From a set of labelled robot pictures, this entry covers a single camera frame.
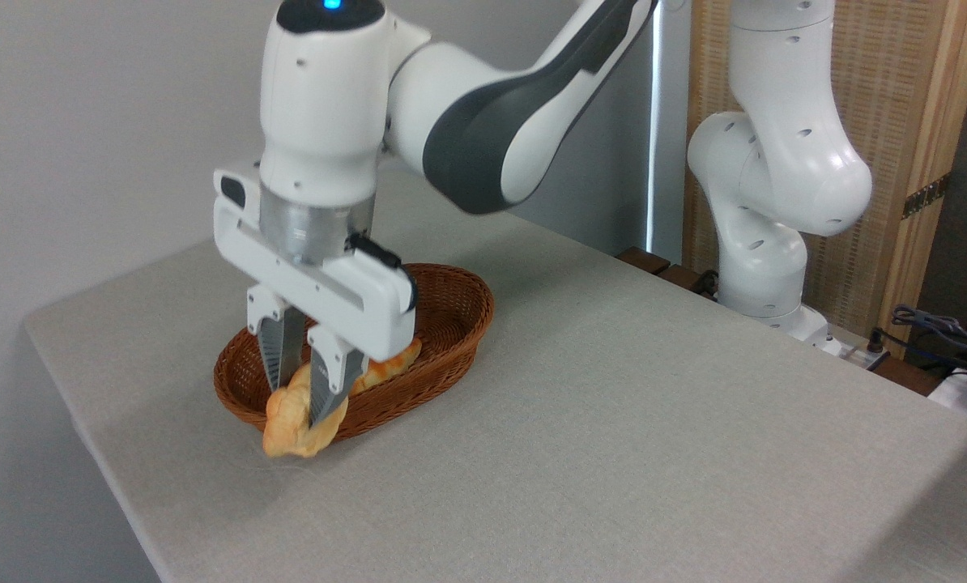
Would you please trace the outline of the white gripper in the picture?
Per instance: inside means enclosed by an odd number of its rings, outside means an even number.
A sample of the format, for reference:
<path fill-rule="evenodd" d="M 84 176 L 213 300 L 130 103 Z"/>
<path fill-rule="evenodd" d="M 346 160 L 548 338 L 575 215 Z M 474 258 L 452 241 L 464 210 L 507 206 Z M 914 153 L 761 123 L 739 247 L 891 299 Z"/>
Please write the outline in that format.
<path fill-rule="evenodd" d="M 221 256 L 260 284 L 247 289 L 270 391 L 300 367 L 307 329 L 313 428 L 338 410 L 368 357 L 387 360 L 411 342 L 416 288 L 399 259 L 369 238 L 375 195 L 353 206 L 290 202 L 260 181 L 255 161 L 213 174 L 214 240 Z"/>

